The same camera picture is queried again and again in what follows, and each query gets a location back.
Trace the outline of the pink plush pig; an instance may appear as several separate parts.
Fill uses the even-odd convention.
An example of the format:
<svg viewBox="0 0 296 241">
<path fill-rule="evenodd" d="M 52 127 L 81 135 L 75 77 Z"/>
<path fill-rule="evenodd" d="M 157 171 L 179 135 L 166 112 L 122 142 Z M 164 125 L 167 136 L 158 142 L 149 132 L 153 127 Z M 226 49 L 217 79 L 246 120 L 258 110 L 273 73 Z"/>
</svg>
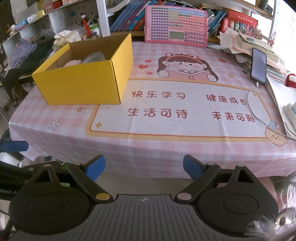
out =
<svg viewBox="0 0 296 241">
<path fill-rule="evenodd" d="M 79 65 L 81 64 L 82 61 L 81 60 L 71 60 L 69 62 L 67 62 L 64 67 L 69 67 L 69 66 L 73 66 L 73 65 Z"/>
</svg>

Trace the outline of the clear tape roll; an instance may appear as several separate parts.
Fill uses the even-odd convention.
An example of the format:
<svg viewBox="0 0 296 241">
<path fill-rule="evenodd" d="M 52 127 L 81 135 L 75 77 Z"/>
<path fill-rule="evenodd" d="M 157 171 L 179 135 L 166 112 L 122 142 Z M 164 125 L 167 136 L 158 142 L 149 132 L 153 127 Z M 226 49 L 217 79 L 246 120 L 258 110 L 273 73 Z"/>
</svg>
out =
<svg viewBox="0 0 296 241">
<path fill-rule="evenodd" d="M 102 52 L 95 52 L 87 56 L 83 61 L 82 64 L 92 63 L 92 62 L 99 62 L 105 61 L 106 58 Z"/>
</svg>

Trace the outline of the pink printed tablecloth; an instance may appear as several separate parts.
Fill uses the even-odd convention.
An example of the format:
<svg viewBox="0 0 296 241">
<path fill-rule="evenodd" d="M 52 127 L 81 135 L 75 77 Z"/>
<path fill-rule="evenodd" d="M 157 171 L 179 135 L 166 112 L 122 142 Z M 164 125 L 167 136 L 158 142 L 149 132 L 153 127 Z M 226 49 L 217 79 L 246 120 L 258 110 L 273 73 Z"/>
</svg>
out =
<svg viewBox="0 0 296 241">
<path fill-rule="evenodd" d="M 256 176 L 295 170 L 295 141 L 283 136 L 280 114 L 265 87 L 256 87 L 229 55 L 134 42 L 134 65 L 121 104 L 48 105 L 35 87 L 11 117 L 24 155 L 84 163 L 102 154 L 109 172 L 184 177 L 183 157 L 222 168 L 246 165 Z M 193 53 L 218 76 L 191 80 L 158 74 L 166 53 Z"/>
</svg>

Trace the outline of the pile of clothes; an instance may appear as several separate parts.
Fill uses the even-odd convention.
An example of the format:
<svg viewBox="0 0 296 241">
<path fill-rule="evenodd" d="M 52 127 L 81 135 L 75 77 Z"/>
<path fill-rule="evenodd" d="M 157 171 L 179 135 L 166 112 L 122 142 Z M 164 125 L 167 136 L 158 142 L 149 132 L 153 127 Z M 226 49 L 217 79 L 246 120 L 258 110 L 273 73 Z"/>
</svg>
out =
<svg viewBox="0 0 296 241">
<path fill-rule="evenodd" d="M 6 74 L 1 79 L 6 92 L 10 92 L 22 75 L 31 75 L 53 52 L 55 34 L 42 30 L 41 35 L 27 41 L 21 39 L 14 47 Z"/>
</svg>

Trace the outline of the yellow cardboard box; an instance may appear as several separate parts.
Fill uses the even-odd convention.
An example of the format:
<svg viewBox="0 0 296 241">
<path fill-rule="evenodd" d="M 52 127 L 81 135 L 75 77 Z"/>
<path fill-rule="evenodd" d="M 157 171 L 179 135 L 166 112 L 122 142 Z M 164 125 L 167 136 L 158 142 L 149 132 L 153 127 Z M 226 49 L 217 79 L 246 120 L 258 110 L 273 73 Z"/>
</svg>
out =
<svg viewBox="0 0 296 241">
<path fill-rule="evenodd" d="M 105 61 L 64 67 L 102 52 Z M 133 66 L 130 33 L 66 44 L 32 77 L 49 105 L 120 104 Z"/>
</svg>

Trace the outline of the black smartphone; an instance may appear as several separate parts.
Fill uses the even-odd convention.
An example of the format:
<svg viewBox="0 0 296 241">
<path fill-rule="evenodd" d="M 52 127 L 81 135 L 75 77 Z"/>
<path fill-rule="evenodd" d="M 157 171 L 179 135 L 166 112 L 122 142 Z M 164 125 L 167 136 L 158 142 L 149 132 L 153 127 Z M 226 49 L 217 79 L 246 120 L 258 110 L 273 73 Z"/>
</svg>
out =
<svg viewBox="0 0 296 241">
<path fill-rule="evenodd" d="M 264 52 L 252 48 L 250 79 L 258 82 L 260 85 L 265 85 L 267 75 L 267 56 Z"/>
</svg>

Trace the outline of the red santa plush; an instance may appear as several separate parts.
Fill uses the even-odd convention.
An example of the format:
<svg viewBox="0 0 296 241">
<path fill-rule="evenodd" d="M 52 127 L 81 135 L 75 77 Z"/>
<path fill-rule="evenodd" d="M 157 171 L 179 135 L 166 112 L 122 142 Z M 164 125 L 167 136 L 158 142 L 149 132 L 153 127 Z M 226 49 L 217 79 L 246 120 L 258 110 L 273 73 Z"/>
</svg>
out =
<svg viewBox="0 0 296 241">
<path fill-rule="evenodd" d="M 289 74 L 286 77 L 285 86 L 291 87 L 291 88 L 296 88 L 296 75 L 295 74 Z"/>
</svg>

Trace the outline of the pile of papers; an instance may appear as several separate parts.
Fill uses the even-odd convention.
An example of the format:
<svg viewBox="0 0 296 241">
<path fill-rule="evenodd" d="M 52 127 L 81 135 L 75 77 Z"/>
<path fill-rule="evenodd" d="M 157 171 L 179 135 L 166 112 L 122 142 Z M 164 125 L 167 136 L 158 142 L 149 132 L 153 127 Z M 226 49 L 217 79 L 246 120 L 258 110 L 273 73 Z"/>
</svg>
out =
<svg viewBox="0 0 296 241">
<path fill-rule="evenodd" d="M 266 54 L 267 74 L 279 82 L 284 82 L 287 71 L 280 57 L 264 41 L 227 28 L 220 33 L 220 45 L 235 55 L 237 61 L 247 70 L 251 68 L 252 49 L 258 49 Z"/>
</svg>

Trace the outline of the red white pen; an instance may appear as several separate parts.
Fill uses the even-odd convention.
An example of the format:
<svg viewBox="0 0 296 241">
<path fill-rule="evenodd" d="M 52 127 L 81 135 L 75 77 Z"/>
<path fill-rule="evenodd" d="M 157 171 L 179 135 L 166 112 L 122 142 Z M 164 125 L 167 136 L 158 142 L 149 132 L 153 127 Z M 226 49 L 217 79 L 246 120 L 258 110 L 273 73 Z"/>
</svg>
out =
<svg viewBox="0 0 296 241">
<path fill-rule="evenodd" d="M 90 32 L 90 28 L 88 26 L 88 23 L 86 21 L 86 15 L 81 15 L 81 19 L 82 19 L 82 25 L 83 25 L 85 32 L 86 32 L 86 36 L 89 38 L 89 37 L 91 37 L 91 32 Z"/>
</svg>

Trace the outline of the pink learning keyboard tablet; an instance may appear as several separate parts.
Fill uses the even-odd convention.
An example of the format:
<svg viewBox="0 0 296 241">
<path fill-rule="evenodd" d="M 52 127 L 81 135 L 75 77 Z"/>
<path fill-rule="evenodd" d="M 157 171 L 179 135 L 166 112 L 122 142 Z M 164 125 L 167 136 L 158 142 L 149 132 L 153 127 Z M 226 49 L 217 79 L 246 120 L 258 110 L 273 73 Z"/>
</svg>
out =
<svg viewBox="0 0 296 241">
<path fill-rule="evenodd" d="M 206 48 L 207 12 L 181 6 L 145 7 L 144 39 L 147 43 Z"/>
</svg>

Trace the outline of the white bookshelf frame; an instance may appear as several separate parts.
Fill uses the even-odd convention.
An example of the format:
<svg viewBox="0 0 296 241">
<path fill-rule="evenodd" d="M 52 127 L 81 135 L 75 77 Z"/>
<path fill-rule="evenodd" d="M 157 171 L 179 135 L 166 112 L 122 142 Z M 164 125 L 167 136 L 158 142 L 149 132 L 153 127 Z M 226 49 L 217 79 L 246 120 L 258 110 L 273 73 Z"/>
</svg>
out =
<svg viewBox="0 0 296 241">
<path fill-rule="evenodd" d="M 276 7 L 273 7 L 273 12 L 270 14 L 267 11 L 259 8 L 256 5 L 249 3 L 248 1 L 185 1 L 193 6 L 203 5 L 207 8 L 213 6 L 215 9 L 232 9 L 240 11 L 249 16 L 260 15 L 262 18 L 270 20 L 269 33 L 264 35 L 264 39 L 268 40 L 273 32 L 273 25 L 275 19 Z M 72 23 L 77 22 L 80 19 L 80 13 L 84 12 L 90 14 L 95 13 L 99 22 L 100 35 L 103 37 L 109 33 L 109 26 L 111 24 L 112 16 L 124 8 L 129 1 L 116 1 L 116 5 L 110 8 L 103 6 L 103 1 L 75 1 L 73 3 L 66 4 L 60 8 L 54 9 L 44 15 L 37 17 L 29 24 L 25 25 L 21 30 L 14 32 L 8 39 L 2 43 L 4 52 L 7 57 L 11 56 L 11 53 L 20 39 L 30 39 L 40 34 L 41 30 L 49 29 L 54 33 L 59 33 L 68 27 Z"/>
</svg>

